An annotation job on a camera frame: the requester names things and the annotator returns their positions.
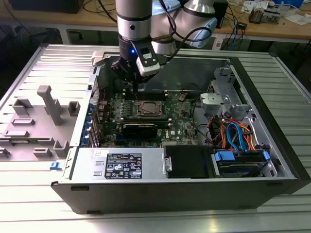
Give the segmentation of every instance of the computer case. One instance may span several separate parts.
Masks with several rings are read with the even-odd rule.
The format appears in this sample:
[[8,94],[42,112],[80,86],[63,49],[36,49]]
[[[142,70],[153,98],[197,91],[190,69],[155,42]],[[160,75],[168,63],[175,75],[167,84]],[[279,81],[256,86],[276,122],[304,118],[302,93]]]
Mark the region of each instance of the computer case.
[[14,10],[50,11],[76,14],[84,0],[9,0]]
[[215,17],[217,19],[216,28],[222,27],[227,7],[228,7],[227,0],[215,0],[214,9],[215,9]]

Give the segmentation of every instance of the computer tower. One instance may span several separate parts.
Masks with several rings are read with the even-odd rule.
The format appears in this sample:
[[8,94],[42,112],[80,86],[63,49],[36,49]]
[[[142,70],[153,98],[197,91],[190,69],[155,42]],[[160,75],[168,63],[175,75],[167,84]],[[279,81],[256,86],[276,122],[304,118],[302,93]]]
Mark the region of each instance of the computer tower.
[[76,14],[84,0],[9,0],[14,10],[50,11]]

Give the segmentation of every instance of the gray plastic bracket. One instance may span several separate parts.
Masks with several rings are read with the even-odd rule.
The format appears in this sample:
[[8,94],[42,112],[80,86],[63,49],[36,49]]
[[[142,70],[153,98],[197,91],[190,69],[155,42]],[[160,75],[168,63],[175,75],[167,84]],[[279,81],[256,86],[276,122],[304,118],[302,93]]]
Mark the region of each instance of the gray plastic bracket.
[[[54,101],[54,104],[55,104],[55,107],[56,107],[58,113],[61,114],[62,113],[62,106],[60,105],[58,99],[53,99],[53,101]],[[44,110],[46,111],[46,113],[48,115],[50,115],[50,112],[49,112],[47,106],[44,106]]]
[[35,121],[32,118],[29,119],[13,119],[11,122],[12,125],[14,126],[25,126],[25,125],[34,125]]
[[17,99],[12,107],[18,116],[27,117],[28,112],[26,109],[32,108],[33,106],[30,104],[28,99]]
[[49,148],[34,148],[33,153],[36,157],[52,157],[52,152]]
[[28,131],[6,131],[5,137],[29,137]]
[[49,139],[40,139],[38,140],[39,145],[41,146],[52,146],[54,145],[55,141],[52,137],[50,137]]
[[77,101],[70,101],[67,108],[70,116],[77,116],[80,111],[80,104]]
[[59,114],[59,108],[55,105],[55,102],[51,96],[51,91],[52,89],[50,86],[41,85],[37,90],[37,94],[43,99],[47,111],[50,113],[54,124],[57,126],[62,124],[62,119]]
[[58,157],[67,157],[69,151],[69,142],[66,140],[64,146],[61,147],[59,141],[56,141],[53,150]]
[[0,148],[0,157],[8,158],[10,156],[10,152],[5,148]]

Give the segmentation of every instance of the robotic arm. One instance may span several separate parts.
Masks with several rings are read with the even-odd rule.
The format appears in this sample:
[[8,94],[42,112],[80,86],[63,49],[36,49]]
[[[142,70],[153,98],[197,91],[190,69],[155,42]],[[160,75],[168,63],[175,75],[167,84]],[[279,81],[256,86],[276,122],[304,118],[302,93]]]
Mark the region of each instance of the robotic arm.
[[[174,40],[205,45],[217,24],[213,2],[190,0],[181,8],[177,0],[116,0],[120,57],[111,69],[136,93],[139,83],[149,81],[166,64],[167,57],[156,54],[171,54]],[[199,27],[208,31],[189,34]]]

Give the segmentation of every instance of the white paper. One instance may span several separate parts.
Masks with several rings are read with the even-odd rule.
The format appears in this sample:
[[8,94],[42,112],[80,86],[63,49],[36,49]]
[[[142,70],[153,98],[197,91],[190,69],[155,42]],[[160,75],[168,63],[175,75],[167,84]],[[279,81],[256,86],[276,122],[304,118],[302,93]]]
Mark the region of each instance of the white paper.
[[267,9],[268,3],[268,1],[245,1],[241,11],[245,11],[250,14],[254,7]]
[[288,16],[288,17],[285,17],[285,19],[287,19],[293,23],[299,24],[299,25],[304,25],[306,23],[311,22],[311,19],[309,19],[308,17],[304,17],[304,16],[300,16],[300,15]]

